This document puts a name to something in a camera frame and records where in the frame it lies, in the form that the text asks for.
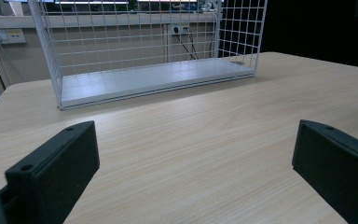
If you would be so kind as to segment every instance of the wall socket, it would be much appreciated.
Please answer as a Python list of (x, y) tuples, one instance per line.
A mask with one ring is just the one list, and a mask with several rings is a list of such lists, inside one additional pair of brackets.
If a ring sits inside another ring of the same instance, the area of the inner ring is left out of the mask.
[(189, 23), (172, 23), (170, 24), (171, 35), (185, 35), (188, 33)]
[(26, 43), (22, 29), (0, 29), (1, 44)]

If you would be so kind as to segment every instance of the light wood grain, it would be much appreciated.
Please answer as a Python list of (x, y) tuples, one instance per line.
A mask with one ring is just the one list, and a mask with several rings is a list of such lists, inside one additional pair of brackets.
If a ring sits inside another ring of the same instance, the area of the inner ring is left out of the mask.
[(358, 138), (358, 67), (262, 53), (256, 77), (61, 111), (48, 80), (0, 98), (4, 171), (95, 120), (101, 168), (66, 223), (345, 223), (292, 169), (300, 119)]

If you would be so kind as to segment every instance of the wire mesh basket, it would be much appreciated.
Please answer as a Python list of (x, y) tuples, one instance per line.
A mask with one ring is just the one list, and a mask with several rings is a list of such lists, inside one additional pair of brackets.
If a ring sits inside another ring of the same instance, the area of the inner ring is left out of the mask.
[(28, 3), (61, 109), (251, 77), (267, 7), (267, 0)]

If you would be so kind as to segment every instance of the wire grid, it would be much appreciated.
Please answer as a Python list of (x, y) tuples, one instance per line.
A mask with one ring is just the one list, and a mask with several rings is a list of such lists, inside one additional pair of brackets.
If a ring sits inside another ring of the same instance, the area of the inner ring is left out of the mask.
[(200, 11), (208, 0), (125, 1), (56, 0), (51, 12), (29, 0), (57, 98), (66, 76), (221, 57), (256, 69), (267, 0), (215, 0), (212, 11)]

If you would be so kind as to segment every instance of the table surface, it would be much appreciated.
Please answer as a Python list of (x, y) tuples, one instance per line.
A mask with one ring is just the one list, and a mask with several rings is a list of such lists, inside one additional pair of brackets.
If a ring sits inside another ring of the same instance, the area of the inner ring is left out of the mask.
[(256, 77), (61, 111), (49, 80), (0, 97), (4, 171), (95, 120), (101, 168), (65, 223), (345, 223), (293, 170), (300, 119), (358, 138), (358, 67), (262, 53)]

